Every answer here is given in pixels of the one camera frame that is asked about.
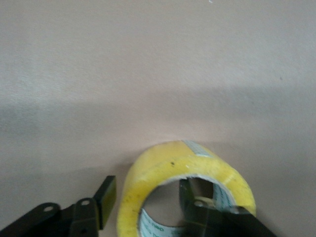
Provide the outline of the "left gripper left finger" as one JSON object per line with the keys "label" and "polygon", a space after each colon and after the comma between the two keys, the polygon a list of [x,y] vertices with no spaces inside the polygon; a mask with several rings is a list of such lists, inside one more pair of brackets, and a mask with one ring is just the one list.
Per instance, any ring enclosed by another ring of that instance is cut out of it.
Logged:
{"label": "left gripper left finger", "polygon": [[0,231],[2,237],[97,237],[117,199],[117,179],[105,178],[93,197],[62,209],[53,202],[31,209]]}

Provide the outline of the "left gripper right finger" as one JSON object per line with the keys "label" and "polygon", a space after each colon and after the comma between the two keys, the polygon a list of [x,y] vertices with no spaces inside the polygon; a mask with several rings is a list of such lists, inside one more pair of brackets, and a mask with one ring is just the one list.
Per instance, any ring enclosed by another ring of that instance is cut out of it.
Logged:
{"label": "left gripper right finger", "polygon": [[274,233],[245,207],[218,210],[195,196],[188,179],[179,181],[179,200],[184,214],[183,237],[273,237]]}

